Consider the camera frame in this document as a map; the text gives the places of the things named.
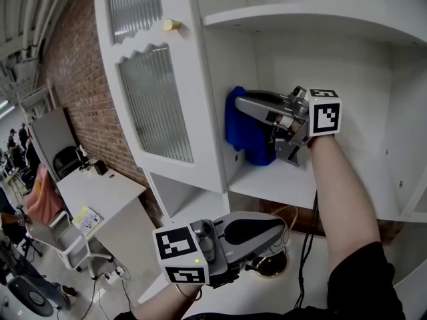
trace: floor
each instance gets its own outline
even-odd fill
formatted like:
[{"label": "floor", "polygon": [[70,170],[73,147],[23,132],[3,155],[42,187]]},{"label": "floor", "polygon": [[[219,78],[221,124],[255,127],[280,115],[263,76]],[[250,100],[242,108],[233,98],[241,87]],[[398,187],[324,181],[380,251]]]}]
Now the floor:
[{"label": "floor", "polygon": [[[15,198],[12,190],[8,186],[4,186],[5,192],[8,196],[12,206],[16,206],[17,203],[21,203],[21,197],[18,194]],[[91,243],[91,246],[101,246],[99,242]],[[36,244],[36,247],[43,252],[42,257],[38,257],[37,254],[34,256],[33,265],[42,275],[46,275],[46,280],[51,282],[58,282],[62,285],[74,287],[78,292],[78,298],[70,311],[60,311],[58,316],[60,320],[75,320],[81,319],[87,311],[90,301],[92,299],[94,283],[89,276],[88,270],[83,266],[83,271],[78,273],[77,271],[70,271],[66,269],[56,254],[54,249],[48,248],[43,244]],[[33,250],[30,249],[28,254],[28,260],[33,258]],[[104,259],[95,259],[93,261],[93,267],[95,272],[100,275],[102,272],[113,271],[113,263],[108,263]],[[124,282],[127,294],[129,295],[131,304],[137,306],[137,300],[141,297],[143,292],[147,289],[144,284],[142,277],[131,275],[129,281]],[[10,294],[9,290],[0,285],[0,298],[4,296],[9,298],[9,306],[4,307],[0,312],[0,319],[12,320],[12,319],[56,319],[57,311],[54,310],[53,315],[50,318],[41,318],[38,315],[30,312],[25,306],[23,306],[18,300]],[[121,312],[129,311],[129,305],[125,296],[121,281],[115,282],[113,285],[107,283],[105,278],[99,278],[95,284],[95,293],[93,295],[93,305],[89,310],[85,319],[105,319],[101,306],[105,311],[107,319],[114,319],[116,315]]]}]

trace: ceiling pipe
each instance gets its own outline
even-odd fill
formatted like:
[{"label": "ceiling pipe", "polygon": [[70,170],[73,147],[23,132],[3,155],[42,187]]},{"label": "ceiling pipe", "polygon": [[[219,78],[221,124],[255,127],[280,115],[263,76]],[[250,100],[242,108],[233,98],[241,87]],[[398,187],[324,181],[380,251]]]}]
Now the ceiling pipe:
[{"label": "ceiling pipe", "polygon": [[37,6],[37,0],[28,0],[25,8],[24,34],[22,40],[22,58],[26,59],[28,54],[29,32],[33,23],[34,9]]},{"label": "ceiling pipe", "polygon": [[35,25],[34,38],[33,38],[33,44],[32,44],[33,46],[31,48],[31,56],[33,58],[35,58],[37,54],[37,46],[40,40],[41,28],[43,26],[43,22],[45,20],[47,8],[49,7],[50,1],[51,0],[42,0],[39,14],[37,15],[37,22]]},{"label": "ceiling pipe", "polygon": [[43,26],[43,30],[41,31],[41,34],[40,34],[39,44],[37,46],[37,51],[36,51],[37,55],[39,55],[41,42],[42,42],[43,38],[45,37],[46,31],[47,31],[47,27],[49,26],[49,22],[50,22],[50,20],[52,18],[52,14],[55,11],[55,8],[56,8],[56,5],[58,4],[58,2],[59,2],[59,0],[53,0],[53,2],[52,2],[51,9],[49,11],[49,14],[47,15],[47,18],[45,20],[45,24]]}]

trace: white cabinet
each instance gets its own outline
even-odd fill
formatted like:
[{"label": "white cabinet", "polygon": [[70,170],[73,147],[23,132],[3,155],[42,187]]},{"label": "white cabinet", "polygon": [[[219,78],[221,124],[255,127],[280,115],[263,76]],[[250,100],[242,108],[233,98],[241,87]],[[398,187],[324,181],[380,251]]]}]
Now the white cabinet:
[{"label": "white cabinet", "polygon": [[[236,85],[283,94],[301,85],[340,94],[337,139],[377,217],[427,222],[427,0],[160,0],[162,13],[150,12],[151,27],[138,31],[122,24],[156,11],[153,1],[131,0],[129,9],[113,0],[121,28],[110,1],[95,0],[110,90],[167,219],[214,219],[256,208],[258,198],[311,208],[306,149],[300,168],[279,159],[256,167],[225,140]],[[182,28],[164,31],[166,18]],[[114,32],[123,38],[128,29],[117,42]],[[149,66],[155,51],[161,58]]]},{"label": "white cabinet", "polygon": [[[195,0],[95,0],[95,12],[109,88],[136,164],[225,192]],[[181,27],[165,31],[164,19]]]}]

